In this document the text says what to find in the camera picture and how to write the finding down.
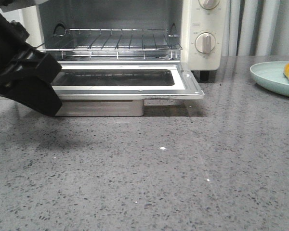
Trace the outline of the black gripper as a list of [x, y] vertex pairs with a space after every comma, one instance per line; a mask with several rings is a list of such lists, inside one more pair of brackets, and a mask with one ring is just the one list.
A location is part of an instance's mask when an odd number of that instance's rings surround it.
[[[8, 7], [0, 4], [0, 9]], [[0, 13], [0, 96], [55, 116], [62, 102], [51, 83], [62, 67], [51, 54], [29, 45], [28, 37], [21, 23], [9, 22]]]

